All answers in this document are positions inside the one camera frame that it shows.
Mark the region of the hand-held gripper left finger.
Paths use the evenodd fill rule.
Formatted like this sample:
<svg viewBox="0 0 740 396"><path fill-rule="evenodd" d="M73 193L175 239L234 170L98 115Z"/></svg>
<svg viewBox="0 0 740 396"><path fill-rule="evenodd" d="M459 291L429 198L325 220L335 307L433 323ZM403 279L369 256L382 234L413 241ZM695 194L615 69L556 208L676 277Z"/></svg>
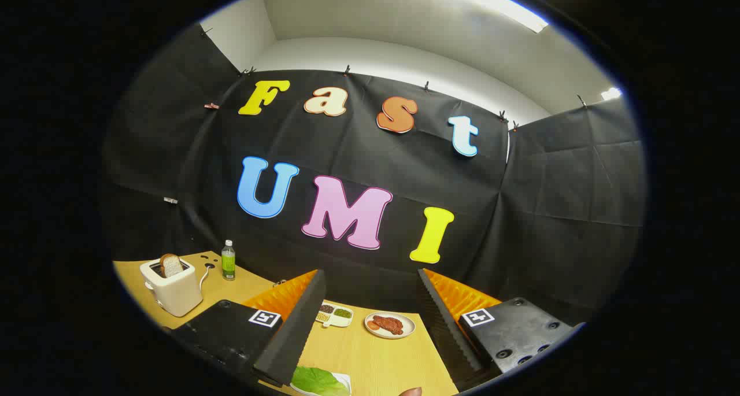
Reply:
<svg viewBox="0 0 740 396"><path fill-rule="evenodd" d="M293 379L325 294L325 273L315 269L243 303L220 299L169 335L243 383L281 387Z"/></svg>

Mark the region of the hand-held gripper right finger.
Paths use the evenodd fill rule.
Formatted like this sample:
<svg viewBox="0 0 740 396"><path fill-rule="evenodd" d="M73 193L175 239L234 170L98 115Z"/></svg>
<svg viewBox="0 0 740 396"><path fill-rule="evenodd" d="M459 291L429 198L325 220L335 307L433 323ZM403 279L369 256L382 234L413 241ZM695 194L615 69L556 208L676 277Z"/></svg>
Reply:
<svg viewBox="0 0 740 396"><path fill-rule="evenodd" d="M417 297L419 315L460 391L533 364L579 330L528 299L500 301L429 269L418 271Z"/></svg>

